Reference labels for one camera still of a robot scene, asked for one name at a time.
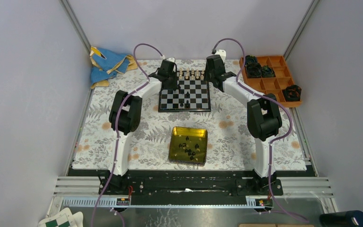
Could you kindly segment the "row of white chess pieces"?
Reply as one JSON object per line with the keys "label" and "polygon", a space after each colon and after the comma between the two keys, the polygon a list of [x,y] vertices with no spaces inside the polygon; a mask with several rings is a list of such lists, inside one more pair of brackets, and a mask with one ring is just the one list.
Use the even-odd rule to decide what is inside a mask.
{"label": "row of white chess pieces", "polygon": [[177,72],[178,80],[204,80],[204,70],[183,70]]}

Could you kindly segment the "black coiled part in organizer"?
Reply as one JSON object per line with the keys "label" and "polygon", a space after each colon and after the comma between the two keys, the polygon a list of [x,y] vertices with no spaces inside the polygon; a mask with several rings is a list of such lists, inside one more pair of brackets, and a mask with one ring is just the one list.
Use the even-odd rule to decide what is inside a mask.
{"label": "black coiled part in organizer", "polygon": [[271,67],[269,67],[268,65],[265,65],[265,66],[261,67],[261,76],[263,78],[273,78],[276,75],[275,75],[274,70]]}

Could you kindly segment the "black white chess board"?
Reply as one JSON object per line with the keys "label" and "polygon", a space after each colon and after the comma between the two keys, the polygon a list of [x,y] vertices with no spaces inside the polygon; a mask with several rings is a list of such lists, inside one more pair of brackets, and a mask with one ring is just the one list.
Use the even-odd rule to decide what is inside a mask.
{"label": "black white chess board", "polygon": [[[162,90],[159,93],[158,111],[160,113],[170,112],[210,112],[210,91],[209,83],[205,80],[178,80],[179,89]],[[190,108],[185,108],[186,101],[189,100]],[[179,107],[179,103],[184,103],[184,108]]]}

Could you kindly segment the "floral patterned table mat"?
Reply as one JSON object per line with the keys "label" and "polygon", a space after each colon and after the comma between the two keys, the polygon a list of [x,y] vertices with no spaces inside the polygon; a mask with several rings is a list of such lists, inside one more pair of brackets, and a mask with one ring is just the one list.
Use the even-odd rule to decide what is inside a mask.
{"label": "floral patterned table mat", "polygon": [[[112,162],[115,133],[109,112],[115,93],[129,91],[145,82],[146,73],[160,66],[159,60],[140,61],[141,69],[131,70],[109,81],[108,87],[94,89],[72,167],[78,170],[107,169]],[[143,101],[139,127],[127,153],[133,170],[252,170],[258,159],[255,140],[247,128],[243,105],[232,96],[210,89],[210,112],[160,113],[158,95]],[[175,126],[208,131],[206,162],[202,166],[171,163],[168,159],[171,132]]]}

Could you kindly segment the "black mounting base rail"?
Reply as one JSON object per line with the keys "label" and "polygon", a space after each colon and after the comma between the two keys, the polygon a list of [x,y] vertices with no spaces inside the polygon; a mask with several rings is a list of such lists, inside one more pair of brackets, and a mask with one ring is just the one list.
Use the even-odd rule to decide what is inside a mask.
{"label": "black mounting base rail", "polygon": [[273,174],[260,178],[254,171],[165,171],[128,170],[125,175],[98,174],[99,191],[108,195],[152,195],[158,192],[227,192],[234,195],[284,194]]}

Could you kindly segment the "black part at tray edge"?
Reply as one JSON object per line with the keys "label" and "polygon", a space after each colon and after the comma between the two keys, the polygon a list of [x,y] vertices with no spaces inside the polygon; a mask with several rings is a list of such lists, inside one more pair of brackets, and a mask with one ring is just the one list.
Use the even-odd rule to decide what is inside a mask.
{"label": "black part at tray edge", "polygon": [[296,102],[301,100],[302,89],[298,85],[291,85],[282,90],[285,101]]}

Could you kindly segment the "black chess pieces in tray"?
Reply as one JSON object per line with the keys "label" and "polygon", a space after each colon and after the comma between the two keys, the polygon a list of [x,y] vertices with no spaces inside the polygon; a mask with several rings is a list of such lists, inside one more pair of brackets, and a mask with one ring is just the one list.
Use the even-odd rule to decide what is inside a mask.
{"label": "black chess pieces in tray", "polygon": [[195,137],[185,136],[178,144],[177,148],[177,151],[180,153],[178,157],[183,158],[183,160],[198,160],[200,145],[198,144],[197,140],[195,140]]}

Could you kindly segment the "blue yellow cloth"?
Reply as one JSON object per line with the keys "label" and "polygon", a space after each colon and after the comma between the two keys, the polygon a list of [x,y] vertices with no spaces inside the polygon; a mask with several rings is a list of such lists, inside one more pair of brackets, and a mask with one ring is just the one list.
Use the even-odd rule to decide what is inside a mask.
{"label": "blue yellow cloth", "polygon": [[111,50],[92,46],[89,57],[93,65],[90,73],[91,89],[107,87],[109,86],[109,79],[138,68],[131,54],[115,53]]}

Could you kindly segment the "black coiled part middle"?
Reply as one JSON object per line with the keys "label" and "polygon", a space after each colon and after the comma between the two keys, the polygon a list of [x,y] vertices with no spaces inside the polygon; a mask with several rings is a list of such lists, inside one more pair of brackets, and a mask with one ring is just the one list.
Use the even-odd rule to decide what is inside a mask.
{"label": "black coiled part middle", "polygon": [[245,66],[247,78],[255,79],[262,77],[262,67],[259,63],[249,63]]}

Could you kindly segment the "black coiled part top left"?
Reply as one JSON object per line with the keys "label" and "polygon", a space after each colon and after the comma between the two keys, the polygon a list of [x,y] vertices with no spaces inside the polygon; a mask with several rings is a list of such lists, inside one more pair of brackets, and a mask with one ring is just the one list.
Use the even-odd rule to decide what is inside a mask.
{"label": "black coiled part top left", "polygon": [[257,57],[256,56],[253,56],[253,55],[246,55],[244,57],[244,60],[245,60],[245,64],[244,65],[258,63]]}

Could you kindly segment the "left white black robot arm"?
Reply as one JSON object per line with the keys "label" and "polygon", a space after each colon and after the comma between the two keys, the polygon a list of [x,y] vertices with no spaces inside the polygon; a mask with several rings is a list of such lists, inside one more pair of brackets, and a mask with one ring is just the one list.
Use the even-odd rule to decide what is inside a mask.
{"label": "left white black robot arm", "polygon": [[142,103],[145,99],[161,91],[162,88],[176,90],[177,65],[175,58],[164,59],[160,67],[148,75],[147,81],[129,92],[116,92],[109,114],[109,122],[115,139],[112,150],[112,163],[108,168],[109,175],[101,179],[101,193],[123,194],[128,182],[125,174],[129,169],[128,155],[133,133],[140,124]]}

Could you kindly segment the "orange compartment organizer tray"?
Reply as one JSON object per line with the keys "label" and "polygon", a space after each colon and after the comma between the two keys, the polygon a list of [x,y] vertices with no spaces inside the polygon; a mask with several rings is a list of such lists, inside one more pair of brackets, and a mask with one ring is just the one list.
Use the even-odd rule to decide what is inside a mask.
{"label": "orange compartment organizer tray", "polygon": [[302,104],[299,101],[287,101],[283,94],[288,86],[295,85],[295,81],[282,55],[258,56],[258,63],[261,66],[268,66],[274,70],[275,76],[272,78],[249,78],[246,69],[242,71],[242,78],[245,84],[264,94],[272,93],[277,101],[284,107],[295,108]]}

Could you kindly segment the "yellow metal tray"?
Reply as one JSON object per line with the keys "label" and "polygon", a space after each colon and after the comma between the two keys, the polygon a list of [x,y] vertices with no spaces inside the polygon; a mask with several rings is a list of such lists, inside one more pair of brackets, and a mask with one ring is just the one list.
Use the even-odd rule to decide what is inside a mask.
{"label": "yellow metal tray", "polygon": [[168,160],[203,166],[207,159],[208,131],[179,127],[172,129]]}

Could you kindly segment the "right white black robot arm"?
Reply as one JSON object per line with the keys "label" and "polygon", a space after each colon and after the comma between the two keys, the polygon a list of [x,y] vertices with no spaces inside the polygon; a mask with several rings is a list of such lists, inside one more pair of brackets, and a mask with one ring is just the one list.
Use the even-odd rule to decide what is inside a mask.
{"label": "right white black robot arm", "polygon": [[226,71],[224,57],[220,54],[206,58],[204,79],[221,92],[238,100],[247,110],[247,127],[255,139],[257,159],[254,176],[247,183],[238,183],[237,192],[241,195],[268,195],[272,183],[277,179],[270,143],[282,126],[275,95],[257,93],[242,84],[236,74]]}

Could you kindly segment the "green white checkered paper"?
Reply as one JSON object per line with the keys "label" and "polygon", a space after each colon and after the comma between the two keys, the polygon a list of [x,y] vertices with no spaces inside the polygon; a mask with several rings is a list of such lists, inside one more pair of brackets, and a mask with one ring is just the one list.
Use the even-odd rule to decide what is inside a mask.
{"label": "green white checkered paper", "polygon": [[70,208],[64,208],[58,214],[41,220],[38,227],[83,227],[83,220],[81,211],[73,214]]}

